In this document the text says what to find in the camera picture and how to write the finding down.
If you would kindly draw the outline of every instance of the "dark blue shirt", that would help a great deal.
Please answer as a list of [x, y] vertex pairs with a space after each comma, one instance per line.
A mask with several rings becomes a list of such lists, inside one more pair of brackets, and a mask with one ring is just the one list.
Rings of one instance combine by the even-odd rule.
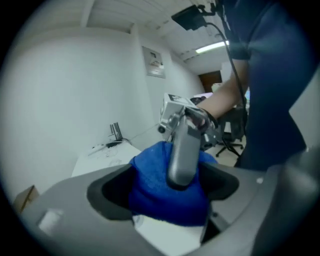
[[232, 58], [248, 60], [250, 109], [240, 166], [266, 170], [305, 149], [289, 109], [319, 60], [299, 24], [270, 0], [224, 0]]

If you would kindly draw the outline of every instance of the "blue towel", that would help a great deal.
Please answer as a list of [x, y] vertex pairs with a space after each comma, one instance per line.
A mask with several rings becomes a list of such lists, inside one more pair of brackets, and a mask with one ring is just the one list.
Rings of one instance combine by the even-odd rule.
[[[130, 161], [137, 174], [129, 193], [129, 208], [134, 214], [180, 226], [202, 226], [210, 202], [200, 186], [199, 169], [186, 190], [177, 191], [167, 185], [166, 172], [172, 146], [172, 143], [158, 142]], [[202, 151], [199, 162], [216, 163], [211, 155]]]

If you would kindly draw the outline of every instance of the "fluorescent light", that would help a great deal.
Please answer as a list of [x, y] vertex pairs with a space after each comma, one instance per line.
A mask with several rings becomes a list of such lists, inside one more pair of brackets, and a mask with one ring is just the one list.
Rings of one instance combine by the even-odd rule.
[[219, 47], [223, 47], [223, 46], [225, 46], [225, 43], [223, 41], [222, 42], [216, 42], [216, 43], [207, 45], [205, 47], [199, 48], [198, 50], [195, 50], [195, 51], [196, 51], [197, 54], [202, 54], [204, 52], [207, 52], [207, 51], [219, 48]]

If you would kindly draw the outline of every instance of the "desk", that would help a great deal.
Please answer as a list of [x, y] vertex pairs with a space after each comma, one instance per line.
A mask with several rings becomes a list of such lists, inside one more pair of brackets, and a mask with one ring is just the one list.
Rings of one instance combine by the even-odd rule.
[[139, 149], [128, 142], [122, 142], [110, 148], [105, 147], [91, 155], [82, 153], [76, 161], [71, 177], [88, 174], [107, 167], [127, 164], [140, 152]]

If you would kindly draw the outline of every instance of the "black chair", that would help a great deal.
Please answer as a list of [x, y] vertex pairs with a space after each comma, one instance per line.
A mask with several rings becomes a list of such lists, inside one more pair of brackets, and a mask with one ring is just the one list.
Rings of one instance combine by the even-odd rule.
[[[218, 145], [224, 147], [215, 155], [217, 158], [227, 149], [239, 157], [240, 155], [235, 150], [235, 147], [240, 147], [241, 150], [244, 149], [242, 144], [233, 143], [236, 139], [242, 141], [242, 137], [245, 135], [243, 111], [244, 108], [242, 106], [237, 106], [218, 119], [220, 132], [222, 133], [222, 138], [224, 140], [224, 143], [219, 142]], [[231, 132], [225, 132], [227, 122], [230, 123]]]

